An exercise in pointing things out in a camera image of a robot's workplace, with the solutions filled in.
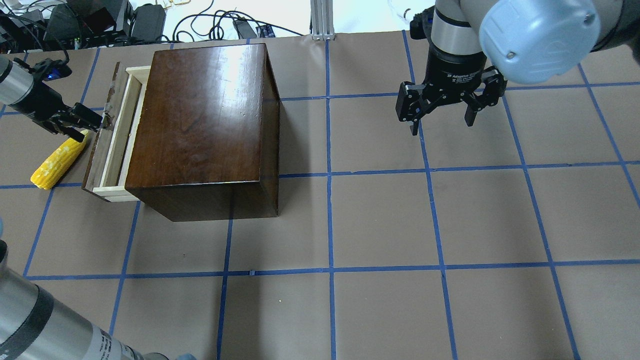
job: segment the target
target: printed label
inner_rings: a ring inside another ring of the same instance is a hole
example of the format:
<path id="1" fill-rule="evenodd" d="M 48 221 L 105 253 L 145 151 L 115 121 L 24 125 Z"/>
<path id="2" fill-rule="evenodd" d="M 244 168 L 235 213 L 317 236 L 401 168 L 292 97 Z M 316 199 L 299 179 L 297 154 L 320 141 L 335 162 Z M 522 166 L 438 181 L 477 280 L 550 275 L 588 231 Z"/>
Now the printed label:
<path id="1" fill-rule="evenodd" d="M 450 73 L 446 73 L 447 74 L 447 78 L 451 80 L 451 82 L 456 83 L 456 84 L 460 84 L 460 83 L 468 83 L 469 81 L 472 81 L 476 75 L 478 75 L 478 72 L 474 72 L 473 74 L 464 74 L 464 75 L 454 75 L 454 74 L 450 74 Z"/>
<path id="2" fill-rule="evenodd" d="M 142 355 L 93 325 L 91 343 L 83 360 L 142 360 Z"/>

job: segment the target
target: black band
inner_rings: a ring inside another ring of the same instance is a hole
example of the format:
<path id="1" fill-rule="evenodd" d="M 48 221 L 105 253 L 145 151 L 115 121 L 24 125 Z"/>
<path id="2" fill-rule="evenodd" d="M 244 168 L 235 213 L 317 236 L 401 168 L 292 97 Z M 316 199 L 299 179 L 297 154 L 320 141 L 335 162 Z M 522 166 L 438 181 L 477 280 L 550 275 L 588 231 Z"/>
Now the black band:
<path id="1" fill-rule="evenodd" d="M 444 22 L 447 22 L 451 25 L 454 26 L 458 26 L 460 28 L 470 28 L 471 24 L 469 24 L 466 21 L 460 21 L 460 20 L 456 20 L 456 19 L 452 19 L 446 15 L 444 15 L 443 13 L 440 12 L 440 10 L 438 10 L 438 8 L 436 8 L 436 15 L 438 15 Z"/>
<path id="2" fill-rule="evenodd" d="M 0 357 L 15 360 L 40 336 L 53 313 L 54 299 L 50 293 L 38 286 L 38 298 L 31 312 L 20 327 L 2 344 Z"/>
<path id="3" fill-rule="evenodd" d="M 11 72 L 12 68 L 13 68 L 13 62 L 9 61 L 9 66 L 7 66 L 4 72 L 2 73 L 2 75 L 0 75 L 0 83 L 3 82 L 7 76 L 9 76 L 9 73 Z"/>

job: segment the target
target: blue cap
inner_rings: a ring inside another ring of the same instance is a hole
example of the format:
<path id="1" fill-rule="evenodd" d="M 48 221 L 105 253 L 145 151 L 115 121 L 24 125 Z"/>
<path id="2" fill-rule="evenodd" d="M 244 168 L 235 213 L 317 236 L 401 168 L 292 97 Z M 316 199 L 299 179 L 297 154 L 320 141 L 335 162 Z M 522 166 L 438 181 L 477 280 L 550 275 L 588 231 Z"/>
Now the blue cap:
<path id="1" fill-rule="evenodd" d="M 591 0 L 499 0 L 480 25 L 480 45 L 508 80 L 541 83 L 576 66 L 600 34 Z"/>

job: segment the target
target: open drawer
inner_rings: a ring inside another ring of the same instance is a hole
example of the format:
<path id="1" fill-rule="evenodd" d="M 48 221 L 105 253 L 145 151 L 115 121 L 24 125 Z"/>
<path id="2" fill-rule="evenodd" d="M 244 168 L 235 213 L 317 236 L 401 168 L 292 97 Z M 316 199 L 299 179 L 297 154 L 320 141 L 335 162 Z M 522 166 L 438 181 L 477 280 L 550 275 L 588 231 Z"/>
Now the open drawer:
<path id="1" fill-rule="evenodd" d="M 136 139 L 151 66 L 116 65 L 103 114 L 108 127 L 101 129 L 93 143 L 83 189 L 110 202 L 137 201 L 125 189 L 131 154 Z"/>
<path id="2" fill-rule="evenodd" d="M 115 73 L 86 191 L 172 221 L 278 215 L 280 99 L 264 44 L 157 51 Z"/>

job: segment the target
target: silver cylindrical link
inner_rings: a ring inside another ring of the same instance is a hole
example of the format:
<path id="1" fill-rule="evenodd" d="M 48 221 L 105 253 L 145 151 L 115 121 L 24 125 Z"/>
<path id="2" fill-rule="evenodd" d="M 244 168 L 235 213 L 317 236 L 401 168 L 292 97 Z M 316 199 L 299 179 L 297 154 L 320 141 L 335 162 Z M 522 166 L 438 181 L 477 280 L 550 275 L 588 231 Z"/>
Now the silver cylindrical link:
<path id="1" fill-rule="evenodd" d="M 166 360 L 141 355 L 6 267 L 0 240 L 0 360 Z"/>
<path id="2" fill-rule="evenodd" d="M 431 28 L 431 41 L 440 50 L 453 55 L 471 55 L 482 51 L 476 32 L 468 26 L 456 24 L 458 21 L 442 18 L 436 11 Z"/>
<path id="3" fill-rule="evenodd" d="M 33 88 L 33 76 L 16 63 L 9 62 L 9 74 L 0 81 L 0 102 L 5 105 L 22 100 Z"/>

